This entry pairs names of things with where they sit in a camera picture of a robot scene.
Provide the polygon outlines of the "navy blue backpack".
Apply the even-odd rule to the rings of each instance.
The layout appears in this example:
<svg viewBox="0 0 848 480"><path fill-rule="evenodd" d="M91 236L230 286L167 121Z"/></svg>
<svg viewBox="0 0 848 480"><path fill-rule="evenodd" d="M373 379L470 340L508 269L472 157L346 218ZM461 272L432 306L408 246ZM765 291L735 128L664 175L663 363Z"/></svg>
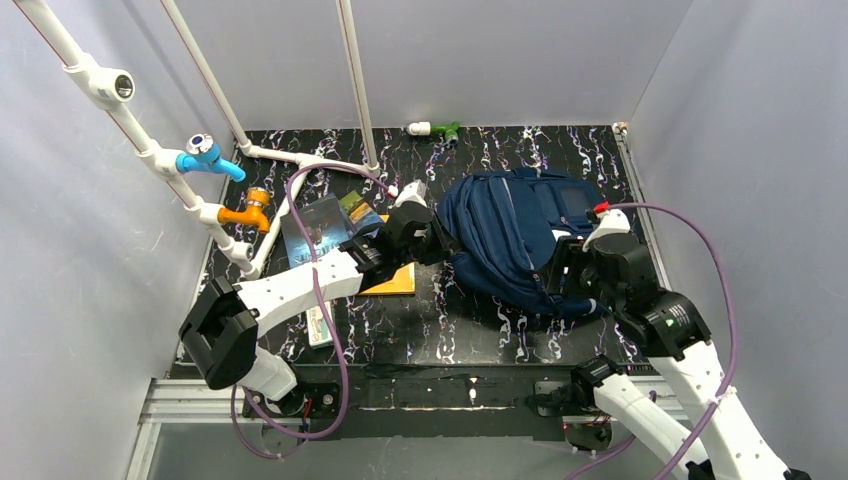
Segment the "navy blue backpack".
<svg viewBox="0 0 848 480"><path fill-rule="evenodd" d="M528 314L596 316L593 298L547 289L547 267L560 240L586 238L587 212L602 197L588 181L529 167L464 177L442 196L436 214L460 244L449 262L473 290Z"/></svg>

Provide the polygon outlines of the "white green small box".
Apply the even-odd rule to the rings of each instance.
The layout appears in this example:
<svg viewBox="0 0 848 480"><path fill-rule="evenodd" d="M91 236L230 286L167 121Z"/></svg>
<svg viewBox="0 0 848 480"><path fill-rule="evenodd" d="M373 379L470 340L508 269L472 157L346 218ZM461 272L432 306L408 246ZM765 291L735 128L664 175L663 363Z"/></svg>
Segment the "white green small box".
<svg viewBox="0 0 848 480"><path fill-rule="evenodd" d="M324 313L328 313L330 322L333 322L332 312L332 301L326 301L324 307L316 306L306 311L308 344L311 348L321 349L333 344L332 334L324 316Z"/></svg>

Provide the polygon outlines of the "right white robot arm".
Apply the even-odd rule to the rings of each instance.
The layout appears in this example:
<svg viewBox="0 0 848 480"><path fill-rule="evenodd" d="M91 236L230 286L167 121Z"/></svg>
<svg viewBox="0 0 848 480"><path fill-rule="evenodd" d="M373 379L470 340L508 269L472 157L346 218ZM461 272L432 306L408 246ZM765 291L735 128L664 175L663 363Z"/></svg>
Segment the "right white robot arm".
<svg viewBox="0 0 848 480"><path fill-rule="evenodd" d="M569 294L607 308L625 337L664 379L686 428L604 355L572 370L566 405L620 421L664 462L666 479L806 479L770 448L728 385L711 333L694 304L661 286L648 248L628 233L558 242L551 277Z"/></svg>

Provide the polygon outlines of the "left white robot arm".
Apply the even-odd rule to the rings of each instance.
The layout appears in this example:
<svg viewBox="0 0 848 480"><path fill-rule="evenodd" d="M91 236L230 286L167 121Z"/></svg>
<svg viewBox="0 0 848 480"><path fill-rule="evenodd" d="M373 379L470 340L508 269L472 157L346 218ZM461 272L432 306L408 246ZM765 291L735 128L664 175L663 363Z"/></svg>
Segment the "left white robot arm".
<svg viewBox="0 0 848 480"><path fill-rule="evenodd" d="M278 401L297 385L293 368L259 347L271 329L313 307L354 296L410 264L432 265L460 249L435 212L406 202L316 261L259 280L209 281L179 329L207 387L244 387Z"/></svg>

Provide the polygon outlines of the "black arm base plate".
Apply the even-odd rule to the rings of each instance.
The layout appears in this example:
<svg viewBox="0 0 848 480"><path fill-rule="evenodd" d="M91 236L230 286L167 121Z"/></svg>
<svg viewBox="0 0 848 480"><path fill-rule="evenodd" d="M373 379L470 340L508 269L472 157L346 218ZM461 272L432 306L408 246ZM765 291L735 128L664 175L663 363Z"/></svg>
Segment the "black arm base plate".
<svg viewBox="0 0 848 480"><path fill-rule="evenodd" d="M330 439L401 436L529 437L557 441L562 420L530 404L530 397L567 384L571 364L363 364L351 365L349 403ZM320 431L341 407L337 366L295 368L297 386L283 400L255 394L237 410L246 418L268 415L288 427Z"/></svg>

